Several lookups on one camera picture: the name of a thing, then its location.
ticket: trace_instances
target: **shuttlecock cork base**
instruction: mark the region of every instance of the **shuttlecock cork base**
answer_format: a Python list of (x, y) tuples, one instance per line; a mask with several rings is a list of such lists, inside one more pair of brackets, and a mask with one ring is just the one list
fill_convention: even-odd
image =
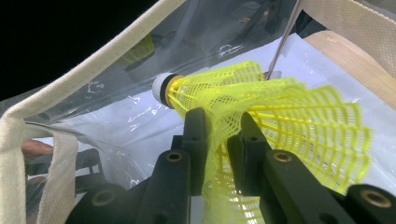
[(152, 94), (154, 98), (163, 105), (174, 109), (166, 93), (169, 92), (169, 87), (173, 82), (183, 77), (175, 73), (162, 73), (158, 75), (152, 83)]

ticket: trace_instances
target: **black background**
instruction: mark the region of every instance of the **black background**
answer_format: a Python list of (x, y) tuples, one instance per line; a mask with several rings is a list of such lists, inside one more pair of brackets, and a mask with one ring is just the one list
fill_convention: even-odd
[(156, 2), (1, 3), (0, 101), (49, 84), (96, 52)]

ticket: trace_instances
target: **yellow shuttlecock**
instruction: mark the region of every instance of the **yellow shuttlecock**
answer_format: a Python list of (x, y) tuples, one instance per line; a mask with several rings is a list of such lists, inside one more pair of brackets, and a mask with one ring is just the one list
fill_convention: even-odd
[(203, 197), (209, 223), (261, 221), (259, 199), (236, 194), (226, 141), (248, 112), (272, 148), (293, 152), (326, 187), (345, 192), (369, 168), (371, 130), (358, 104), (331, 86), (309, 90), (294, 78), (265, 81), (252, 61), (191, 77), (164, 75), (153, 84), (157, 100), (182, 118), (202, 107), (211, 123)]
[(154, 50), (155, 47), (152, 42), (151, 35), (147, 35), (133, 48), (122, 55), (122, 57), (119, 58), (118, 63), (126, 66), (127, 70), (132, 69), (151, 56), (154, 53)]

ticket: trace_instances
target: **plastic bag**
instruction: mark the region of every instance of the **plastic bag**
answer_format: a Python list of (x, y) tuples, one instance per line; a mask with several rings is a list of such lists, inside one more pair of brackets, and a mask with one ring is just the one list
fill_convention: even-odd
[[(28, 103), (24, 102), (9, 109), (2, 117), (2, 127), (6, 127), (4, 130), (7, 133), (20, 131), (23, 122), (25, 122), (30, 125), (29, 127), (74, 135), (78, 140), (78, 150), (75, 148), (76, 153), (90, 148), (98, 149), (106, 182), (130, 189), (150, 176), (157, 157), (161, 152), (170, 148), (172, 136), (182, 134), (183, 120), (176, 111), (161, 105), (152, 97), (150, 88), (153, 79), (163, 72), (193, 75), (241, 63), (245, 60), (254, 60), (260, 63), (263, 69), (268, 68), (265, 72), (272, 72), (272, 78), (276, 76), (296, 77), (297, 80), (304, 81), (308, 87), (331, 84), (350, 102), (362, 104), (364, 122), (375, 130), (375, 139), (373, 140), (375, 147), (372, 151), (375, 161), (371, 173), (364, 181), (387, 189), (393, 194), (396, 193), (395, 166), (392, 163), (395, 159), (393, 158), (395, 141), (392, 140), (394, 128), (390, 126), (396, 118), (395, 106), (393, 108), (387, 106), (384, 103), (384, 98), (379, 99), (370, 92), (373, 89), (367, 90), (359, 81), (345, 72), (345, 69), (329, 60), (327, 55), (313, 48), (298, 36), (308, 36), (317, 31), (330, 29), (341, 33), (340, 35), (352, 33), (346, 37), (352, 41), (358, 40), (356, 44), (360, 47), (367, 47), (365, 44), (367, 41), (359, 42), (357, 37), (361, 32), (372, 32), (373, 26), (367, 28), (367, 31), (363, 30), (366, 29), (365, 27), (357, 26), (352, 29), (352, 32), (349, 32), (347, 28), (351, 27), (348, 24), (351, 18), (340, 6), (348, 4), (351, 8), (350, 11), (358, 11), (360, 14), (355, 16), (358, 20), (373, 17), (373, 11), (353, 1), (334, 1), (334, 5), (339, 4), (336, 6), (332, 3), (327, 3), (330, 4), (327, 6), (323, 1), (234, 0), (221, 3), (204, 0), (184, 3), (181, 1), (170, 2), (172, 1), (161, 1), (148, 14), (142, 16), (140, 21), (136, 21), (119, 38), (116, 38), (112, 42), (115, 44), (110, 43), (105, 46), (102, 51), (98, 52), (99, 56), (93, 55), (76, 70), (71, 71), (70, 74), (40, 92), (44, 92), (44, 94), (49, 92), (50, 94), (56, 91), (55, 89), (59, 86), (64, 86), (57, 91), (64, 91), (67, 97), (60, 96), (57, 100), (41, 103), (45, 105), (41, 107), (47, 108), (45, 111), (40, 111), (37, 106), (35, 107), (37, 109), (27, 108)], [(332, 8), (329, 10), (330, 12), (337, 12), (334, 18), (326, 17), (328, 14), (321, 15), (327, 8)], [(317, 21), (311, 21), (308, 25), (300, 27), (306, 20), (310, 20), (300, 13), (301, 9)], [(152, 25), (146, 26), (146, 28), (138, 26), (139, 24), (149, 24), (148, 19), (155, 18), (150, 13), (155, 14), (155, 12), (161, 12), (157, 15), (163, 16), (157, 18), (158, 25), (154, 25), (155, 22), (152, 22)], [(344, 25), (333, 27), (333, 22), (329, 21), (343, 21), (341, 23)], [(364, 20), (355, 22), (361, 24), (364, 23)], [(377, 50), (373, 48), (365, 50), (381, 62), (381, 65), (391, 75), (395, 76), (394, 70), (389, 66), (391, 63), (384, 59), (383, 55), (388, 57), (390, 55), (394, 58), (394, 46), (396, 45), (388, 46), (388, 44), (396, 39), (394, 38), (395, 33), (392, 32), (396, 25), (394, 25), (394, 21), (387, 19), (376, 26), (382, 27), (382, 29), (385, 29), (383, 27), (386, 29), (392, 27), (391, 29), (393, 29), (381, 33), (384, 34), (383, 38), (375, 40), (377, 46), (380, 46), (381, 49), (388, 49), (388, 51), (386, 54), (378, 54)], [(126, 49), (125, 46), (132, 46), (134, 43), (123, 37), (137, 36), (135, 35), (136, 30), (139, 29), (140, 37), (134, 39), (136, 45)], [(329, 38), (326, 41), (338, 40)], [(112, 49), (116, 49), (116, 54), (120, 56), (111, 54), (113, 56), (110, 57), (109, 52)], [(107, 58), (101, 58), (101, 55), (106, 55)], [(82, 76), (88, 74), (87, 71), (90, 68), (91, 77), (98, 76), (83, 78)], [(75, 76), (81, 78), (79, 80), (74, 78), (73, 83), (64, 84), (68, 81), (68, 77)], [(394, 97), (390, 94), (385, 98), (387, 98), (388, 104), (394, 101)], [(11, 123), (10, 120), (13, 120), (14, 123), (9, 128), (7, 125)], [(30, 132), (30, 128), (25, 129), (28, 130), (25, 131), (25, 136), (40, 137), (38, 133), (41, 131), (27, 134)], [(15, 151), (18, 150), (21, 137), (17, 139), (5, 134), (3, 138), (6, 140), (2, 142), (2, 153), (7, 153), (7, 150), (3, 148), (9, 146), (13, 146)], [(62, 146), (62, 144), (55, 144), (55, 148), (58, 146)], [(75, 160), (73, 155), (70, 155), (69, 158), (70, 160), (61, 162), (59, 167), (62, 167), (62, 164), (73, 163)], [(19, 161), (20, 159), (21, 155), (15, 159), (17, 161), (15, 165), (23, 164)], [(2, 174), (10, 167), (2, 167)], [(100, 170), (97, 165), (92, 172), (97, 174), (98, 171)], [(81, 174), (87, 174), (87, 170), (77, 173), (77, 175)], [(4, 191), (9, 192), (17, 186), (23, 189), (23, 181), (20, 179), (7, 186), (5, 181), (9, 178), (13, 177), (2, 175)], [(52, 182), (47, 179), (46, 188)], [(43, 200), (40, 200), (40, 194), (44, 195), (46, 192), (41, 187), (30, 191), (33, 193), (30, 194), (32, 197), (27, 198), (27, 208), (31, 208), (30, 204), (34, 203), (36, 206), (33, 206), (34, 211), (27, 211), (27, 218), (36, 212), (38, 207), (45, 208), (42, 205), (44, 203), (41, 202)], [(24, 200), (20, 198), (22, 196), (18, 197), (19, 200), (12, 199), (11, 196), (12, 194), (1, 203), (6, 204), (13, 201), (19, 206), (14, 206), (15, 210), (2, 212), (0, 215), (9, 218), (4, 219), (9, 222), (23, 222), (26, 217), (16, 214), (21, 211), (20, 208), (24, 207)], [(78, 202), (80, 196), (76, 199), (73, 197), (73, 202)], [(203, 208), (199, 205), (200, 200), (196, 199), (196, 201), (198, 202), (192, 206), (197, 206), (197, 209), (191, 210), (196, 211), (191, 214), (191, 220), (199, 221), (202, 218)], [(64, 222), (64, 219), (67, 218), (67, 214), (59, 216), (55, 210), (47, 212), (45, 217), (39, 212), (37, 216), (38, 222)], [(251, 214), (248, 210), (245, 211), (243, 217), (239, 218), (219, 214), (217, 217), (203, 219), (207, 223), (228, 223), (236, 220), (262, 222), (260, 214)]]

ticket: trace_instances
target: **black shuttlecock band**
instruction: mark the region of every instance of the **black shuttlecock band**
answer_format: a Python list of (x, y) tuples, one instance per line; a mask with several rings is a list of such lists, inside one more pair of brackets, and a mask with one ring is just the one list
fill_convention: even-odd
[(173, 108), (173, 107), (172, 107), (170, 104), (168, 104), (168, 102), (167, 102), (167, 100), (166, 100), (166, 89), (167, 89), (167, 87), (168, 87), (170, 81), (171, 81), (174, 77), (177, 77), (177, 76), (180, 76), (180, 75), (178, 75), (178, 74), (169, 75), (168, 77), (166, 77), (166, 78), (163, 80), (163, 84), (161, 85), (161, 90), (160, 90), (160, 100), (161, 100), (161, 103), (163, 103), (163, 105), (166, 105), (166, 106), (168, 106), (168, 107), (170, 107), (170, 108)]

